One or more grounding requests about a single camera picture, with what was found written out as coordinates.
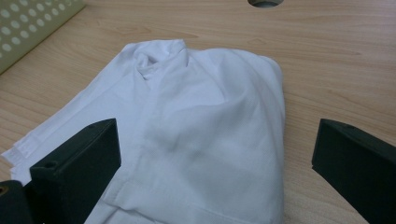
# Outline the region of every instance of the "wooden surface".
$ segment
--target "wooden surface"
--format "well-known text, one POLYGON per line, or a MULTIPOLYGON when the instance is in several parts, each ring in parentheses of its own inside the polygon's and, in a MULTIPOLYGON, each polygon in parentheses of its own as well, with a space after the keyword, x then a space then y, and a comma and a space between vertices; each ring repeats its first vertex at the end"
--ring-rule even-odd
MULTIPOLYGON (((396 1, 87 0, 0 76, 0 151, 70 101, 128 43, 183 38, 245 49, 284 73, 285 222, 366 223, 311 169, 318 122, 336 119, 396 145, 396 1)), ((0 159, 0 180, 9 178, 0 159)))

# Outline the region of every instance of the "white fabric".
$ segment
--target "white fabric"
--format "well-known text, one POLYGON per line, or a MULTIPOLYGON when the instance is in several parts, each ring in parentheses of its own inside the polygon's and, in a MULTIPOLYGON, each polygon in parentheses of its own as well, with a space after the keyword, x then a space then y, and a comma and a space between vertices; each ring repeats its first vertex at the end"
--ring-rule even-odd
POLYGON ((281 223, 282 74, 237 49, 127 45, 94 81, 3 154, 12 177, 85 126, 116 118, 122 165, 87 223, 281 223))

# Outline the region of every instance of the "screw hole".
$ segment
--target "screw hole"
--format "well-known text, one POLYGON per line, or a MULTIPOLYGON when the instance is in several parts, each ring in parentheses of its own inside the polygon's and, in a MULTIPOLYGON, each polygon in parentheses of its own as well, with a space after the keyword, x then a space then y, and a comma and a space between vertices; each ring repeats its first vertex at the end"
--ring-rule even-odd
POLYGON ((0 186, 0 196, 7 193, 8 187, 7 186, 0 186))

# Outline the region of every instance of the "hole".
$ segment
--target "hole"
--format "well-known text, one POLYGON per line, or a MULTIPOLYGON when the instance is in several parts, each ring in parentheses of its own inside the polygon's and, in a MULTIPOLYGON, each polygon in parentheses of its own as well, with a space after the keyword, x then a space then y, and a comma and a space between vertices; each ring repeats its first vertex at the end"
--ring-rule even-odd
POLYGON ((9 6, 11 8, 11 10, 17 12, 20 10, 20 8, 17 6, 17 4, 13 3, 11 4, 11 6, 9 6))
POLYGON ((29 25, 29 30, 34 33, 37 31, 37 28, 31 24, 31 25, 29 25))
POLYGON ((29 33, 27 33, 26 31, 21 31, 21 37, 28 38, 29 37, 29 33))
POLYGON ((49 161, 49 162, 47 162, 45 165, 44 165, 44 167, 46 167, 46 168, 54 168, 56 165, 58 165, 58 162, 57 161, 49 161))
POLYGON ((44 11, 44 6, 43 6, 43 4, 41 4, 41 3, 37 3, 37 9, 39 10, 39 11, 44 11))
POLYGON ((52 17, 51 17, 51 15, 50 14, 46 14, 46 15, 44 15, 44 18, 47 20, 47 21, 50 21, 51 19, 52 19, 52 17))
POLYGON ((4 18, 8 18, 10 16, 9 12, 7 10, 5 10, 5 9, 1 9, 0 14, 4 18))
POLYGON ((15 37, 15 36, 12 37, 11 41, 12 41, 12 43, 13 43, 14 45, 19 45, 19 44, 21 43, 20 39, 17 38, 17 37, 15 37))
POLYGON ((27 18, 27 16, 22 14, 22 15, 20 15, 20 20, 23 21, 23 22, 28 22, 29 18, 27 18))
POLYGON ((14 27, 15 29, 19 29, 21 27, 20 23, 17 21, 12 21, 11 26, 14 27))
POLYGON ((58 9, 53 8, 53 9, 52 9, 52 14, 53 14, 54 16, 58 16, 58 14, 59 14, 58 9))
POLYGON ((1 28, 1 32, 2 32, 3 34, 5 34, 5 35, 10 35, 10 34, 11 34, 11 31, 10 31, 9 28, 6 27, 6 26, 1 28))
POLYGON ((276 7, 283 0, 247 0, 254 7, 276 7))
POLYGON ((3 196, 3 194, 7 193, 8 187, 7 186, 0 186, 0 196, 3 196))
POLYGON ((36 22, 37 22, 37 25, 44 26, 44 21, 43 20, 38 19, 36 22))
POLYGON ((10 52, 12 50, 12 47, 9 44, 4 44, 3 46, 3 50, 10 52))
POLYGON ((35 16, 37 15, 37 13, 35 12, 34 9, 30 8, 30 9, 29 9, 29 15, 35 17, 35 16))
POLYGON ((65 9, 64 4, 62 4, 62 3, 59 4, 59 9, 60 9, 60 10, 64 10, 64 9, 65 9))
POLYGON ((21 5, 23 5, 24 7, 27 6, 27 0, 20 0, 21 5))

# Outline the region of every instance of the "wooden table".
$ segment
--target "wooden table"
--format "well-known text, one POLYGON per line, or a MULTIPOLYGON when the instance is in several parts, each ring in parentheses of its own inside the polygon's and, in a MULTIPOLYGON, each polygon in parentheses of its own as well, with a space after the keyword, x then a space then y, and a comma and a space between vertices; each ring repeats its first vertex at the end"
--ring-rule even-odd
MULTIPOLYGON (((365 223, 311 158, 321 118, 396 145, 396 1, 87 0, 0 76, 0 152, 53 115, 126 44, 183 38, 192 49, 245 49, 284 73, 285 222, 365 223)), ((10 164, 0 160, 0 180, 10 164)))

